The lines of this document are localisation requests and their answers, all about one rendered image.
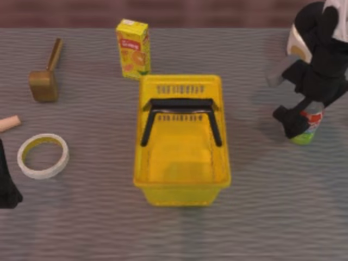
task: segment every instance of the yellow inner ring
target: yellow inner ring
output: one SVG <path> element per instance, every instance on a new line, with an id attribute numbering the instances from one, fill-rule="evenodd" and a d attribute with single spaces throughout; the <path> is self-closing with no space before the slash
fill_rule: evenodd
<path id="1" fill-rule="evenodd" d="M 62 144 L 59 142 L 59 140 L 55 139 L 55 138 L 51 138 L 51 137 L 41 137 L 41 138 L 37 138 L 36 140 L 33 140 L 32 142 L 30 142 L 27 147 L 24 148 L 23 150 L 23 154 L 22 154 L 22 161 L 24 163 L 27 155 L 28 155 L 28 152 L 36 147 L 37 145 L 39 144 L 42 144 L 42 143 L 54 143 L 54 144 L 57 144 L 59 145 L 60 147 L 63 147 Z"/>

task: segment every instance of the gray surface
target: gray surface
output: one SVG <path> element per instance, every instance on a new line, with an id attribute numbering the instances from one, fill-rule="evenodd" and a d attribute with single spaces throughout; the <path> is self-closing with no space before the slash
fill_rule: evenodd
<path id="1" fill-rule="evenodd" d="M 222 77 L 232 187 L 208 208 L 155 208 L 132 184 L 138 82 L 120 76 L 113 30 L 0 30 L 1 135 L 24 195 L 0 210 L 1 260 L 347 260 L 347 97 L 327 111 L 312 145 L 292 145 L 271 118 L 298 97 L 268 88 L 264 69 L 284 56 L 287 30 L 152 30 L 155 73 Z M 58 103 L 35 103 L 28 73 L 65 41 Z M 16 163 L 20 145 L 52 132 L 71 160 L 35 181 Z M 33 152 L 47 166 L 59 151 Z"/>

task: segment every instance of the beige cylinder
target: beige cylinder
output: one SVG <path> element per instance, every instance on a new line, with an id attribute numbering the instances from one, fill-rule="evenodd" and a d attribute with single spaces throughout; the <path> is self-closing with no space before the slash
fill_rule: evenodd
<path id="1" fill-rule="evenodd" d="M 12 129 L 20 124 L 21 120 L 17 115 L 2 119 L 0 120 L 0 132 L 5 132 L 8 129 Z"/>

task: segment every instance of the yellow juice box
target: yellow juice box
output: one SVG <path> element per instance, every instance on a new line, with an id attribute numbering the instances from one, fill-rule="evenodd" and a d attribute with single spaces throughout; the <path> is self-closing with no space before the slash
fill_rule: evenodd
<path id="1" fill-rule="evenodd" d="M 140 79 L 151 70 L 150 40 L 148 25 L 122 19 L 116 27 L 120 50 L 122 75 L 125 78 Z"/>

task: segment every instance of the white ring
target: white ring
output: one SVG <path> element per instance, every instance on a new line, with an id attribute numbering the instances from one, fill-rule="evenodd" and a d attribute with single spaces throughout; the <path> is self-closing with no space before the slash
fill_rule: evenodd
<path id="1" fill-rule="evenodd" d="M 24 161 L 28 154 L 28 152 L 35 146 L 41 143 L 47 143 L 47 142 L 53 142 L 58 145 L 60 145 L 63 149 L 63 153 L 59 159 L 59 161 L 53 165 L 52 167 L 49 167 L 45 170 L 32 170 L 28 168 Z M 67 162 L 69 161 L 69 148 L 65 142 L 60 136 L 55 134 L 38 134 L 30 139 L 28 139 L 26 142 L 22 144 L 20 149 L 18 150 L 17 154 L 17 163 L 23 173 L 33 179 L 47 179 L 52 178 L 53 176 L 60 173 L 66 166 Z"/>

